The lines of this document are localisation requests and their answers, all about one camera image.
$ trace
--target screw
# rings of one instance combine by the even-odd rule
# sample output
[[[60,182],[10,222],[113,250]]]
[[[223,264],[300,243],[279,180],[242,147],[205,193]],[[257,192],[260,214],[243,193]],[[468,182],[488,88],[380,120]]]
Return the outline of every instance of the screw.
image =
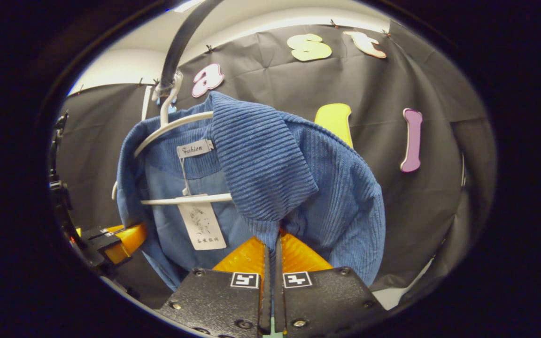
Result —
[[[292,323],[292,325],[293,325],[294,327],[305,327],[306,324],[307,324],[306,321],[303,321],[302,319],[300,319],[300,320],[298,320],[298,321],[294,321],[294,322]]]
[[[250,323],[249,321],[236,321],[235,324],[238,326],[238,327],[241,327],[241,329],[251,329],[252,328],[252,323]]]
[[[193,328],[194,330],[198,330],[199,332],[203,332],[203,333],[206,333],[206,334],[210,334],[210,331],[206,330],[206,329],[202,329],[201,327],[194,327]]]

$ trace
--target clothing label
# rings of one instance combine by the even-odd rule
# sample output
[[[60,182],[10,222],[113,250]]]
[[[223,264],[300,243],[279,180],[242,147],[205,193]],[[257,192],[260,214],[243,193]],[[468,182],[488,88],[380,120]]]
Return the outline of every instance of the clothing label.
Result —
[[[190,197],[207,196],[206,194]],[[214,250],[227,247],[221,227],[218,225],[212,204],[183,203],[178,204],[178,211],[187,227],[187,234],[195,250]]]
[[[193,143],[185,144],[177,147],[178,158],[187,158],[210,152],[214,146],[209,139],[200,139]]]

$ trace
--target ribbed knit collar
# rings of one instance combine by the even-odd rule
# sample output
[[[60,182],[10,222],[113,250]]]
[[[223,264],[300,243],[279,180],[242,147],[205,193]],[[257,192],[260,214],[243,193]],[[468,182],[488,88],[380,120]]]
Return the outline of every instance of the ribbed knit collar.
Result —
[[[169,153],[172,152],[168,156],[176,159],[170,161],[175,167],[178,166],[177,145],[204,138],[212,140],[215,152],[186,161],[186,171],[201,177],[222,169],[238,212],[246,219],[254,235],[274,248],[279,221],[318,191],[294,134],[284,121],[286,113],[267,105],[210,92],[206,101],[171,114],[169,121],[205,111],[213,111],[212,120],[180,126],[147,148],[167,148]],[[132,177],[135,173],[128,172],[129,167],[133,167],[131,163],[135,162],[132,154],[159,125],[159,117],[151,118],[137,124],[127,135],[121,150],[119,189],[136,188],[130,187],[130,184],[135,184]],[[149,156],[148,161],[156,161],[152,157]],[[127,200],[127,207],[135,206],[137,202]]]

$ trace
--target black fabric backdrop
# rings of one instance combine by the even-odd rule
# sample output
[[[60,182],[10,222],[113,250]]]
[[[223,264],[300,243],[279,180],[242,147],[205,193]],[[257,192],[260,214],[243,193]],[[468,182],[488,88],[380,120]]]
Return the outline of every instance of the black fabric backdrop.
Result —
[[[271,105],[314,120],[329,103],[352,108],[354,149],[367,161],[384,192],[386,242],[373,290],[406,287],[428,261],[427,273],[403,297],[422,294],[460,262],[483,228],[492,202],[496,151],[487,113],[464,75],[435,48],[392,22],[390,35],[362,31],[379,41],[387,58],[359,51],[351,28],[292,26],[260,32],[215,46],[180,67],[185,75],[179,109],[201,103],[192,79],[218,63],[225,75],[215,90],[236,99]],[[287,39],[321,36],[332,49],[327,59],[296,60]],[[68,183],[77,225],[84,229],[120,224],[110,199],[122,140],[141,119],[145,86],[110,85],[74,94],[61,113],[69,121],[58,171]],[[423,114],[421,167],[399,169],[406,152],[402,111]],[[158,113],[150,103],[147,116]],[[464,155],[466,185],[461,187]],[[159,307],[170,291],[142,255],[122,267],[119,282],[137,289],[146,305]]]

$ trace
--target black strap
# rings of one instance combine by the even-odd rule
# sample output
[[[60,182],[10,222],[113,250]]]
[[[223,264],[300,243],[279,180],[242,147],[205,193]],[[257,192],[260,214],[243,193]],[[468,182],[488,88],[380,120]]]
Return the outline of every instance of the black strap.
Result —
[[[185,19],[181,27],[178,29],[177,34],[174,36],[166,60],[164,60],[164,67],[162,69],[162,77],[160,83],[160,93],[167,94],[172,86],[174,79],[174,73],[177,71],[178,60],[183,55],[187,42],[193,36],[195,30],[200,26],[204,18],[223,0],[206,0],[200,4],[193,12]]]

